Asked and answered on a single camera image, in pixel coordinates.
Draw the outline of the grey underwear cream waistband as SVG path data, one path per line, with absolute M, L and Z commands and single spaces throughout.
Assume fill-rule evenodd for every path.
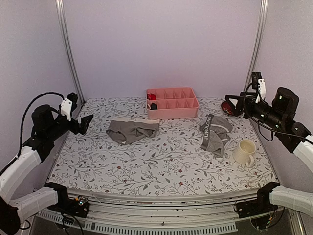
M 153 138 L 159 130 L 160 120 L 114 117 L 106 134 L 121 145 L 128 145 L 143 138 Z

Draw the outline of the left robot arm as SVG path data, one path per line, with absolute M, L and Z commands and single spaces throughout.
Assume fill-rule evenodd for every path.
M 78 122 L 71 116 L 61 114 L 55 118 L 55 111 L 47 104 L 34 110 L 31 137 L 22 144 L 12 164 L 0 174 L 0 229 L 8 235 L 16 234 L 23 222 L 45 208 L 74 219 L 86 218 L 89 212 L 89 203 L 83 197 L 70 199 L 67 187 L 57 183 L 46 183 L 36 192 L 12 198 L 25 177 L 50 155 L 59 137 L 67 131 L 85 134 L 93 119 L 93 115 L 88 115 Z

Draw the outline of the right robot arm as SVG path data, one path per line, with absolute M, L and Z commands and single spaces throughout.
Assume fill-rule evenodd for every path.
M 300 122 L 294 120 L 299 97 L 290 89 L 279 87 L 272 104 L 257 101 L 257 92 L 241 92 L 239 96 L 226 95 L 231 113 L 244 115 L 258 125 L 270 130 L 281 144 L 309 170 L 313 168 L 313 136 Z M 278 206 L 293 209 L 308 216 L 313 215 L 312 193 L 294 190 L 277 182 L 267 183 L 257 191 L 252 208 L 256 213 L 269 212 Z

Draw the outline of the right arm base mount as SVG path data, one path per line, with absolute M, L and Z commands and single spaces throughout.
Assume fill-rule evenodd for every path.
M 277 210 L 278 206 L 270 202 L 269 194 L 278 186 L 280 184 L 277 182 L 267 183 L 258 189 L 256 199 L 236 202 L 234 204 L 234 211 L 238 214 L 239 218 L 246 218 Z

